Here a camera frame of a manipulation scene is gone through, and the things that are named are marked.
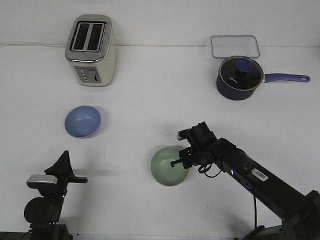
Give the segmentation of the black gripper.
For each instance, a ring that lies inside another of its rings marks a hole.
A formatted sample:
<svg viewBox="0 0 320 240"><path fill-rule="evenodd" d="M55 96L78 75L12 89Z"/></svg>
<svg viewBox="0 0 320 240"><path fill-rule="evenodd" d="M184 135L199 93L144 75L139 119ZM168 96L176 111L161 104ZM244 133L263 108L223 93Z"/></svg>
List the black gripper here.
<svg viewBox="0 0 320 240"><path fill-rule="evenodd" d="M59 159L44 172L46 175L53 175L57 178L57 183L52 187L52 194L66 194L70 183L86 184L88 182L87 177L74 175L68 150L65 150Z"/></svg>
<svg viewBox="0 0 320 240"><path fill-rule="evenodd" d="M190 147L179 151L180 159L171 161L171 167L178 164L182 164L184 168L210 164L220 167L220 162L212 147L217 138L207 124L203 121L189 129L189 139L186 140Z"/></svg>

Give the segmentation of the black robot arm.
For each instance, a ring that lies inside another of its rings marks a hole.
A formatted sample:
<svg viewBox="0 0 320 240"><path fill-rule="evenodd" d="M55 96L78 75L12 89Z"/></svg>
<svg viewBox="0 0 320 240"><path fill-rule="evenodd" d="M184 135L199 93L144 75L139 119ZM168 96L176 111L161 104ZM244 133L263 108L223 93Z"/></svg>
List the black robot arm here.
<svg viewBox="0 0 320 240"><path fill-rule="evenodd" d="M185 169L199 166L205 173L215 164L229 174L262 204L281 219L273 227L256 227L246 240L318 240L320 238L320 194L312 190L303 195L251 159L242 149L225 138L216 138L205 122L177 133L177 139L187 140L189 147L179 151Z"/></svg>
<svg viewBox="0 0 320 240"><path fill-rule="evenodd" d="M65 150L59 159L44 174L32 174L26 181L30 189L39 191L40 196L31 199L24 208L24 218L30 223L31 240L72 240L66 224L59 224L68 184L86 184L87 177L73 172L69 151Z"/></svg>

